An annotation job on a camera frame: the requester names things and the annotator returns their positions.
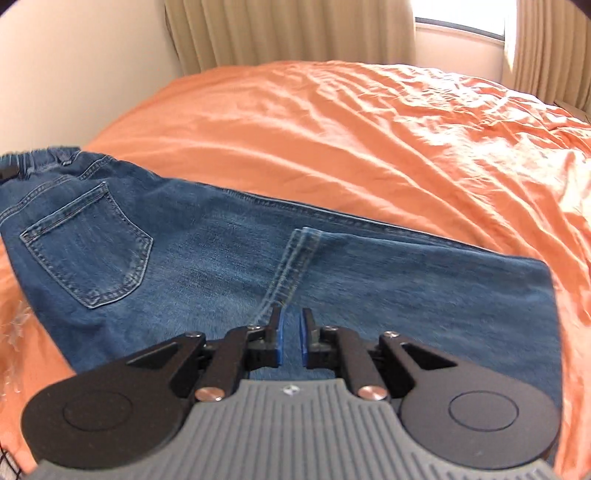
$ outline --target metal pin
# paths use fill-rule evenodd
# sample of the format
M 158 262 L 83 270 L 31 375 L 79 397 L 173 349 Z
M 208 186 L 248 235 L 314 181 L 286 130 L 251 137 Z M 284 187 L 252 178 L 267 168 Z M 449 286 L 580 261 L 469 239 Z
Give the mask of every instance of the metal pin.
M 202 387 L 195 392 L 195 398 L 199 401 L 220 401 L 225 396 L 226 392 L 218 387 Z
M 377 385 L 365 385 L 357 390 L 357 396 L 364 400 L 378 401 L 388 396 L 388 390 Z

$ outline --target gray gripper base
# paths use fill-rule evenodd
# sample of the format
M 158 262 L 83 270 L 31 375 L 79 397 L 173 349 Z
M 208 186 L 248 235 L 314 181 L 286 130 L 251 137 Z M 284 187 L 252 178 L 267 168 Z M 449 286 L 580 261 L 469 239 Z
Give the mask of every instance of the gray gripper base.
M 30 480 L 556 480 L 542 460 L 480 471 L 441 460 L 405 432 L 392 408 L 353 396 L 341 379 L 243 380 L 200 403 L 162 450 L 102 471 L 42 462 Z

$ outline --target jeans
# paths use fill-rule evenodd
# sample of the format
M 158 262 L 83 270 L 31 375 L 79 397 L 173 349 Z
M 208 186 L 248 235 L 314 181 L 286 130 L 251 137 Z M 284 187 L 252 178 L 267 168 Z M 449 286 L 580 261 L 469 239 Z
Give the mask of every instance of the jeans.
M 77 371 L 188 330 L 221 338 L 286 307 L 284 365 L 301 366 L 298 312 L 377 340 L 385 330 L 529 382 L 560 404 L 548 267 L 399 226 L 165 179 L 108 155 L 5 155 L 0 233 L 39 320 Z

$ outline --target white wall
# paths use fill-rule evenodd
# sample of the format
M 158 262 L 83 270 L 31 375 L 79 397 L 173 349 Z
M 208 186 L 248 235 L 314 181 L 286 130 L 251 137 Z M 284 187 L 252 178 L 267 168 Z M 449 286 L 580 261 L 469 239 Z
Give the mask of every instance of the white wall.
M 504 44 L 438 25 L 417 24 L 417 66 L 501 81 Z
M 181 75 L 163 0 L 19 0 L 0 72 L 0 153 L 84 144 Z

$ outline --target curtain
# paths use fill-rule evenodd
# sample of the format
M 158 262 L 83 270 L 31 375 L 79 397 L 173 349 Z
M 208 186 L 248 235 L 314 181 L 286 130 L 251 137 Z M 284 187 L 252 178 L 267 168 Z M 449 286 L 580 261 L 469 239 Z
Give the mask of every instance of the curtain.
M 411 0 L 165 0 L 185 74 L 275 60 L 414 62 Z
M 516 0 L 505 27 L 501 83 L 591 110 L 591 21 L 569 0 Z

